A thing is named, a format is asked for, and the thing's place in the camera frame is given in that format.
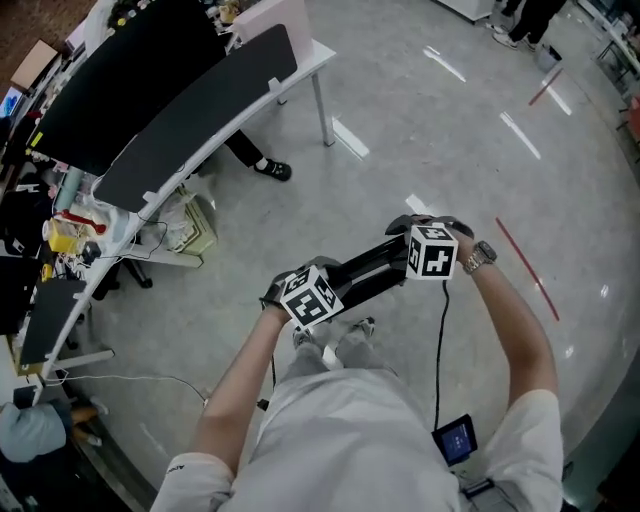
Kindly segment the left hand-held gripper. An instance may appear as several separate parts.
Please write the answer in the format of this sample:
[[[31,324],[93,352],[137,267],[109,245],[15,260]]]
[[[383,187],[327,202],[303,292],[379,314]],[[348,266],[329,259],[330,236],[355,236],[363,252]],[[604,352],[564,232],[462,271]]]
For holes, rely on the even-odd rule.
[[[285,278],[280,304],[301,330],[322,323],[344,309],[339,296],[316,265]]]

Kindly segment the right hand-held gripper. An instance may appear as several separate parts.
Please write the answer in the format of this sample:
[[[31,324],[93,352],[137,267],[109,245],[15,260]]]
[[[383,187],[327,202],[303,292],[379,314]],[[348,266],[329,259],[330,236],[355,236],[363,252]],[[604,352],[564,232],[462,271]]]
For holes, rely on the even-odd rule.
[[[406,278],[450,280],[457,252],[458,241],[443,223],[413,225],[408,243]]]

